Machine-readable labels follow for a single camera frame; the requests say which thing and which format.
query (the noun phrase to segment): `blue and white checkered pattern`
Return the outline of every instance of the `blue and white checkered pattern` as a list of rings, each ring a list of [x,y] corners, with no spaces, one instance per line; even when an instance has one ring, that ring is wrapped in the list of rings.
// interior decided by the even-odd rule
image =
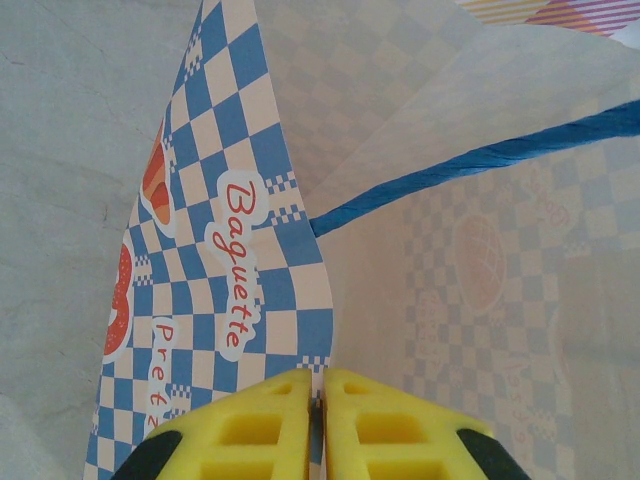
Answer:
[[[329,362],[328,280],[287,154],[252,0],[202,4],[161,142],[175,236],[162,233],[137,201],[125,233],[134,250],[133,327],[127,348],[103,366],[86,480],[110,478],[142,441],[154,317],[171,317],[179,332],[165,419],[297,367],[311,368],[315,379]],[[238,362],[216,351],[227,277],[204,239],[207,224],[223,218],[217,179],[229,169],[258,172],[271,208],[253,227],[261,318]]]
[[[403,200],[415,299],[404,388],[488,421],[533,478],[574,478],[578,461],[579,392],[572,400],[555,337],[558,276],[572,257],[640,247],[639,155],[638,139],[612,139]],[[559,208],[566,216],[552,217]],[[456,268],[454,230],[468,214],[493,225],[504,250],[505,281],[489,312],[468,306]]]

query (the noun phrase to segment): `yellow sponge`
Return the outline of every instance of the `yellow sponge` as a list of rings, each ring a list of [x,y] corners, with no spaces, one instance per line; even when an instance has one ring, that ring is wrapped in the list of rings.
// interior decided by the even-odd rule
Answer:
[[[311,371],[292,370],[160,425],[182,438],[158,480],[306,480]]]
[[[458,437],[483,423],[361,377],[324,374],[330,480],[486,480]]]

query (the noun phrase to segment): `paper bag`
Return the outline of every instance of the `paper bag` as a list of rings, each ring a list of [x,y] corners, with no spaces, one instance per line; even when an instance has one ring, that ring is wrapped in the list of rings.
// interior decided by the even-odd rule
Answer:
[[[330,363],[481,418],[534,478],[638,471],[637,139],[405,194],[635,100],[640,13],[457,3],[203,2],[124,235],[84,478],[282,371],[319,398]]]

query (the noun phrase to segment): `white surface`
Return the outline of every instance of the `white surface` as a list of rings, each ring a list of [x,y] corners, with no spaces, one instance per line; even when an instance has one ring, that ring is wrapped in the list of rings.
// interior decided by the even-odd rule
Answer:
[[[3,479],[81,476],[122,232],[198,3],[0,0]]]

